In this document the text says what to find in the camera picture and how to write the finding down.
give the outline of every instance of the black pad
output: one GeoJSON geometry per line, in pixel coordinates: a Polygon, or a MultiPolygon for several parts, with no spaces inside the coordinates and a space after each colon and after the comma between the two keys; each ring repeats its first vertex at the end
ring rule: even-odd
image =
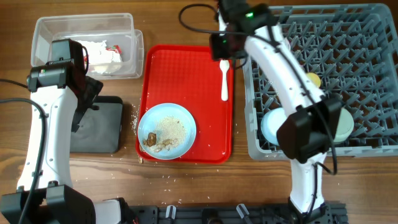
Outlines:
{"type": "Polygon", "coordinates": [[[115,153],[119,150],[123,102],[119,97],[99,96],[93,105],[99,110],[87,110],[78,131],[72,132],[70,152],[115,153]]]}

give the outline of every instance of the plastic bin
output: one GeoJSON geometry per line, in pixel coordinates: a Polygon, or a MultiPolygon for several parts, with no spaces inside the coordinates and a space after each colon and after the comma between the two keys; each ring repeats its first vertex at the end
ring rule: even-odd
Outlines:
{"type": "Polygon", "coordinates": [[[93,78],[138,78],[142,75],[144,42],[142,32],[134,30],[130,13],[40,18],[37,20],[33,36],[30,64],[33,67],[44,65],[51,59],[52,41],[66,38],[93,42],[106,40],[108,47],[120,46],[122,50],[121,63],[91,63],[89,65],[89,68],[120,66],[120,69],[113,73],[103,74],[89,69],[87,75],[93,78]]]}
{"type": "MultiPolygon", "coordinates": [[[[284,35],[306,72],[322,80],[326,96],[346,103],[354,118],[350,137],[336,145],[339,156],[398,156],[398,39],[384,4],[276,6],[284,35]]],[[[287,159],[261,133],[261,119],[280,107],[266,74],[249,58],[243,67],[249,155],[287,159]]]]}

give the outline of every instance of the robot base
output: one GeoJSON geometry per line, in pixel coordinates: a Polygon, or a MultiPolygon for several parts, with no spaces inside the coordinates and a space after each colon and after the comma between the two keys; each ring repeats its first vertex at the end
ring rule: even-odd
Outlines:
{"type": "MultiPolygon", "coordinates": [[[[209,214],[217,214],[224,224],[243,223],[236,207],[177,207],[175,219],[166,218],[166,208],[156,206],[130,206],[139,217],[139,223],[153,224],[208,224],[209,214]]],[[[253,224],[287,224],[290,210],[287,204],[247,207],[253,224]]],[[[348,224],[345,204],[326,204],[326,215],[312,221],[316,224],[348,224]]]]}

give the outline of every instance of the white plate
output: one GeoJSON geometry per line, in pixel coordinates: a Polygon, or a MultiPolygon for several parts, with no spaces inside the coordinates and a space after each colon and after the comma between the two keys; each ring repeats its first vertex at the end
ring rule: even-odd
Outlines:
{"type": "Polygon", "coordinates": [[[150,156],[156,159],[170,160],[184,155],[193,145],[197,135],[197,126],[193,116],[180,105],[174,103],[162,103],[156,105],[147,111],[141,118],[138,125],[138,140],[141,147],[150,156]],[[161,150],[155,152],[143,144],[144,140],[148,138],[148,134],[155,131],[156,124],[163,118],[173,116],[178,118],[185,128],[185,139],[183,143],[170,150],[161,150]]]}

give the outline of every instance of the green indicator light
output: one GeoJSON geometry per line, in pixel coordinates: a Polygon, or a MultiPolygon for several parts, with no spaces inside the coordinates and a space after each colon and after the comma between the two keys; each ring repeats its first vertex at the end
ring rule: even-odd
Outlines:
{"type": "Polygon", "coordinates": [[[246,14],[246,17],[247,17],[247,18],[252,18],[252,17],[253,17],[253,12],[247,13],[247,14],[246,14]]]}

